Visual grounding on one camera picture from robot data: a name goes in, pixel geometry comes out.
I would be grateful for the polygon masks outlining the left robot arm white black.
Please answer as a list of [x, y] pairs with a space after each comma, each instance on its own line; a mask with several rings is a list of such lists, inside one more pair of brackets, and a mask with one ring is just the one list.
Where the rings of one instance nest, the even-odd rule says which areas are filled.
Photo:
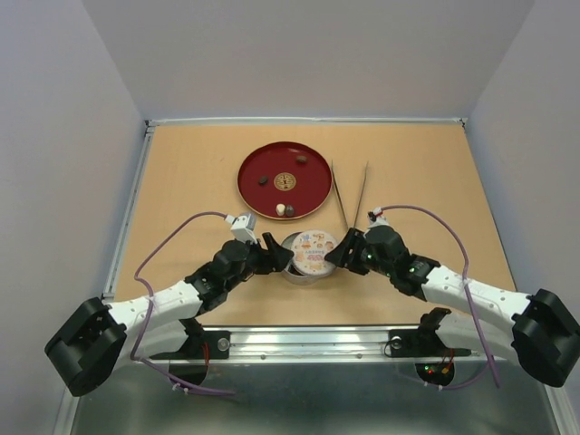
[[120, 303], [82, 302], [44, 347], [69, 393], [82, 397], [126, 363], [150, 357], [195, 355], [203, 343], [198, 317], [227, 300], [255, 275], [280, 273], [294, 254], [265, 233], [260, 242], [227, 241], [192, 275], [154, 294]]

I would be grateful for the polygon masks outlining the silver metal tongs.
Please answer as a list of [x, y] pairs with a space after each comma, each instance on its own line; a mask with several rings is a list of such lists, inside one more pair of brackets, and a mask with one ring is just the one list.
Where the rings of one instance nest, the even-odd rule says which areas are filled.
[[362, 214], [363, 198], [366, 191], [370, 165], [369, 162], [366, 162], [362, 166], [362, 172], [357, 179], [357, 183], [351, 184], [350, 187], [346, 186], [346, 179], [340, 178], [340, 173], [337, 172], [333, 161], [331, 161], [330, 169], [339, 216], [344, 230], [347, 231], [357, 225], [359, 217]]

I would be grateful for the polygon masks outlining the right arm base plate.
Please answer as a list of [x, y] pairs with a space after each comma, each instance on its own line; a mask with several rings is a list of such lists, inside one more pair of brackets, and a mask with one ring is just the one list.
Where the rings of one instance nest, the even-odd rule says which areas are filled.
[[450, 309], [436, 307], [424, 314], [417, 326], [390, 330], [383, 354], [391, 358], [471, 356], [471, 350], [450, 348], [436, 335], [441, 322], [450, 314]]

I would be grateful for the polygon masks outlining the silver tin lid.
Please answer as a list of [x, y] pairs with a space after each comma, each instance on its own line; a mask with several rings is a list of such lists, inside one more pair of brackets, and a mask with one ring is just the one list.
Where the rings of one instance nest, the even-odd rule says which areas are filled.
[[322, 278], [329, 276], [335, 266], [325, 257], [338, 246], [338, 241], [323, 230], [307, 230], [297, 233], [289, 242], [294, 256], [292, 267], [302, 276]]

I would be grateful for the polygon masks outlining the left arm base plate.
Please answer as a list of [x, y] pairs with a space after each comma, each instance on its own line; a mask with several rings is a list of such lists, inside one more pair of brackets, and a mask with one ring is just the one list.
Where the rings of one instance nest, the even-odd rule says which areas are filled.
[[229, 358], [231, 332], [225, 329], [209, 330], [195, 318], [180, 320], [186, 341], [177, 350], [182, 359], [226, 360]]

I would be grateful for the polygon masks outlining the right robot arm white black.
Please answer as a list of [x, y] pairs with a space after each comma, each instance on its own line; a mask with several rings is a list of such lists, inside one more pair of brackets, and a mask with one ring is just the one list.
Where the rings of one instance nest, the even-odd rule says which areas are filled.
[[511, 292], [463, 277], [411, 253], [392, 227], [352, 228], [325, 259], [358, 275], [386, 276], [404, 295], [471, 314], [473, 335], [453, 314], [422, 326], [417, 343], [426, 353], [467, 349], [472, 340], [552, 387], [563, 386], [579, 360], [579, 323], [556, 294], [546, 289], [532, 295]]

